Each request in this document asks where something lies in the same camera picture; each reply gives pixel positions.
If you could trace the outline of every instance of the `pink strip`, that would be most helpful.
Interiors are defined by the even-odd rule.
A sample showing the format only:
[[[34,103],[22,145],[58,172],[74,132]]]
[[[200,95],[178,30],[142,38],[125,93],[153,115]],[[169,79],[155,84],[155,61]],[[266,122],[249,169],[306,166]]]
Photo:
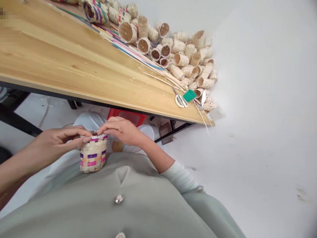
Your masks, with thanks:
[[[143,60],[143,61],[151,64],[149,61],[141,58],[137,53],[134,53],[129,47],[126,47],[125,45],[121,44],[119,41],[116,41],[115,39],[113,39],[112,41],[114,41],[115,43],[117,43],[117,44],[121,45],[122,47],[126,48],[127,50],[129,50],[129,52],[131,52],[132,54],[136,55],[140,60]]]

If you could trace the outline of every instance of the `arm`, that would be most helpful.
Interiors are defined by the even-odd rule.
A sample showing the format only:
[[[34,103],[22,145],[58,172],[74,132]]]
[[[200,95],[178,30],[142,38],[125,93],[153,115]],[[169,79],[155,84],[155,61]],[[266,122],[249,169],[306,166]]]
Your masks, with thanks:
[[[83,126],[42,132],[23,150],[0,165],[0,211],[31,176],[67,152],[91,140]]]

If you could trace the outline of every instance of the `sleeve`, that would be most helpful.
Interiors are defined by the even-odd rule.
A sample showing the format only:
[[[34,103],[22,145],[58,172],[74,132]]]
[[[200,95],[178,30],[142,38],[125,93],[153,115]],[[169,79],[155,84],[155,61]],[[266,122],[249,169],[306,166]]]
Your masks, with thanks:
[[[199,185],[188,170],[177,161],[161,175],[167,178],[181,194],[190,191],[204,192],[203,186]]]

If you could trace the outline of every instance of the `person's right hand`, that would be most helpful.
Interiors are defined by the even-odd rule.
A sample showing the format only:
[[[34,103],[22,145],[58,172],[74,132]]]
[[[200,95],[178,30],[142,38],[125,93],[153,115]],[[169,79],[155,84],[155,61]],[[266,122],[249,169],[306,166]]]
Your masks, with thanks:
[[[141,147],[144,142],[150,139],[139,131],[132,122],[122,117],[110,117],[109,120],[99,128],[98,134],[101,133],[114,135],[124,144],[137,147]]]

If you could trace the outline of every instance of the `colorful woven basket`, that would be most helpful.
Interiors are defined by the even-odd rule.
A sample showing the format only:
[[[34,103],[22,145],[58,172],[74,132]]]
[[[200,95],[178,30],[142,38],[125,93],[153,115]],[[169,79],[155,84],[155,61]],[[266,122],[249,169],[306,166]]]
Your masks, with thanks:
[[[84,173],[99,171],[106,163],[108,136],[96,136],[97,131],[92,131],[92,134],[91,141],[80,148],[80,171]]]

